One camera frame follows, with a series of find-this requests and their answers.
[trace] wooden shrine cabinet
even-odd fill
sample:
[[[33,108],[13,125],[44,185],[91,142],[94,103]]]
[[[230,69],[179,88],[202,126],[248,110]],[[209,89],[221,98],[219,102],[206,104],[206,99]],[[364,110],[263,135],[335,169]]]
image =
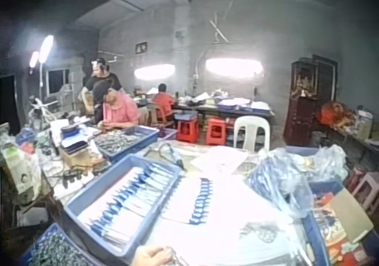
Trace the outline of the wooden shrine cabinet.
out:
[[[313,119],[316,114],[316,100],[308,97],[290,99],[287,121],[284,128],[284,141],[289,146],[308,146],[310,143]]]
[[[290,146],[308,146],[317,107],[317,65],[294,62],[283,138]]]

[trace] blue plastic tray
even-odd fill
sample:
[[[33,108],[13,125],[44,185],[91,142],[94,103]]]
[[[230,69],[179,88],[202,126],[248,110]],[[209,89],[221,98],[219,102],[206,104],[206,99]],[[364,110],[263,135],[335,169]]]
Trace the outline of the blue plastic tray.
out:
[[[118,153],[108,153],[106,150],[98,148],[99,151],[103,154],[103,156],[111,162],[116,162],[129,153],[139,152],[140,150],[144,149],[146,146],[152,143],[155,143],[158,140],[159,130],[150,128],[150,127],[145,127],[145,126],[134,126],[134,127],[130,127],[128,129],[123,130],[123,132],[127,135],[141,133],[141,134],[145,134],[146,136],[139,142],[133,145],[130,145],[129,147],[127,147],[126,149]]]
[[[175,113],[174,118],[178,121],[191,121],[197,118],[196,111],[182,111],[182,113]]]
[[[165,131],[165,136],[164,137],[158,137],[158,142],[161,140],[175,140],[176,139],[176,134],[178,133],[177,130],[175,129],[164,129]]]
[[[175,175],[173,180],[166,186],[165,190],[158,198],[157,203],[146,215],[134,237],[128,242],[127,245],[125,245],[121,252],[117,251],[106,241],[103,241],[96,233],[89,230],[81,221],[78,220],[77,216],[88,206],[90,206],[97,198],[99,198],[107,189],[113,186],[121,177],[128,173],[132,167],[146,168],[151,162],[161,165],[165,169],[172,171]],[[127,155],[125,158],[112,166],[106,173],[102,174],[82,191],[77,193],[77,195],[74,196],[67,205],[65,205],[64,209],[74,223],[76,223],[86,234],[87,237],[83,239],[90,237],[92,241],[115,257],[131,262],[136,248],[142,243],[148,231],[150,231],[156,218],[159,216],[163,205],[170,196],[171,191],[179,178],[180,172],[181,169],[175,165],[165,165],[160,162],[151,161],[136,155]]]
[[[31,251],[34,249],[38,249],[41,243],[43,242],[43,240],[45,239],[45,237],[50,233],[62,234],[65,238],[65,241],[70,246],[72,246],[77,251],[79,251],[81,255],[83,256],[83,259],[86,260],[89,265],[104,266],[102,263],[95,260],[93,257],[89,256],[86,252],[84,252],[79,247],[77,247],[76,244],[71,240],[71,238],[68,237],[68,235],[63,231],[63,229],[60,228],[60,226],[57,223],[53,223],[51,226],[49,226],[49,228],[40,236],[40,238],[38,238],[38,240],[35,243],[33,243],[30,249],[22,257],[20,257],[20,259],[18,260],[20,265],[25,265],[25,266],[31,265],[29,263],[29,259],[31,258]]]
[[[222,105],[222,104],[216,104],[217,108],[218,109],[222,109],[222,110],[234,110],[237,105]]]
[[[337,181],[326,181],[326,182],[311,182],[310,188],[312,193],[316,196],[321,196],[332,192],[334,195],[343,189],[343,185]],[[324,239],[320,233],[319,225],[313,216],[313,212],[310,212],[307,217],[303,218],[303,225],[306,231],[307,239],[311,245],[316,259],[316,266],[329,266],[329,255],[327,248],[325,246]],[[379,236],[372,230],[367,236],[361,241],[366,253],[371,257],[379,256]]]
[[[250,105],[240,105],[240,106],[238,106],[238,109],[241,111],[245,111],[245,112],[270,115],[270,111],[264,110],[264,109],[251,108]]]

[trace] window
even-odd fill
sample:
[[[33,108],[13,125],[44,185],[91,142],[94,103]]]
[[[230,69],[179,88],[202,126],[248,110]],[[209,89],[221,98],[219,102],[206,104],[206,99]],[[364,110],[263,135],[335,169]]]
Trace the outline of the window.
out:
[[[207,70],[216,75],[234,76],[236,78],[253,77],[263,72],[262,64],[250,59],[209,59],[205,64]]]
[[[46,93],[49,96],[60,91],[64,84],[69,84],[69,69],[50,70],[46,75]]]
[[[145,66],[144,68],[136,69],[134,71],[136,78],[144,81],[168,78],[174,73],[175,66],[167,63],[164,65]]]

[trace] doorway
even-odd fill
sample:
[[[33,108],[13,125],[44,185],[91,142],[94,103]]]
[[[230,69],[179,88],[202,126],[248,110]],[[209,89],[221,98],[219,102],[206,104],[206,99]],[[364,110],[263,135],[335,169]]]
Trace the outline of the doorway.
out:
[[[20,132],[14,75],[0,76],[0,124],[9,123],[9,133]]]

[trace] pink stool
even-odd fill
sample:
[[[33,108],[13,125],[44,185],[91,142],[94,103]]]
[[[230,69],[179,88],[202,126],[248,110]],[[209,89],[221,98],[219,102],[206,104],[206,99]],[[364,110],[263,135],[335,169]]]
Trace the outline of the pink stool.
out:
[[[365,194],[363,200],[359,200],[361,193]],[[379,205],[379,172],[366,173],[361,182],[354,189],[352,195],[362,205],[369,216],[373,214]]]

